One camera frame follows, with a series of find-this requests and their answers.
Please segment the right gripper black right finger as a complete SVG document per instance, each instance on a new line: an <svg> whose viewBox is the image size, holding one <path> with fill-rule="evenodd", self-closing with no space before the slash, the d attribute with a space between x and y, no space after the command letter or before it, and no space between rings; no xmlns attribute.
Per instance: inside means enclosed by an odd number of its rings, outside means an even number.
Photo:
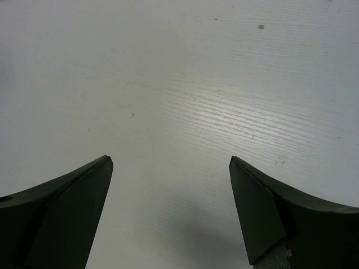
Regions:
<svg viewBox="0 0 359 269"><path fill-rule="evenodd" d="M236 156L229 173L253 268L358 267L358 208L295 189Z"/></svg>

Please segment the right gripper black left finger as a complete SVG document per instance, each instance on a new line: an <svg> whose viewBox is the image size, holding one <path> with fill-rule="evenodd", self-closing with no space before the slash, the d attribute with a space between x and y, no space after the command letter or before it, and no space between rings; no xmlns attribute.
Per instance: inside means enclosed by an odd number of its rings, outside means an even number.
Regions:
<svg viewBox="0 0 359 269"><path fill-rule="evenodd" d="M85 268L112 173L102 156L1 197L1 268Z"/></svg>

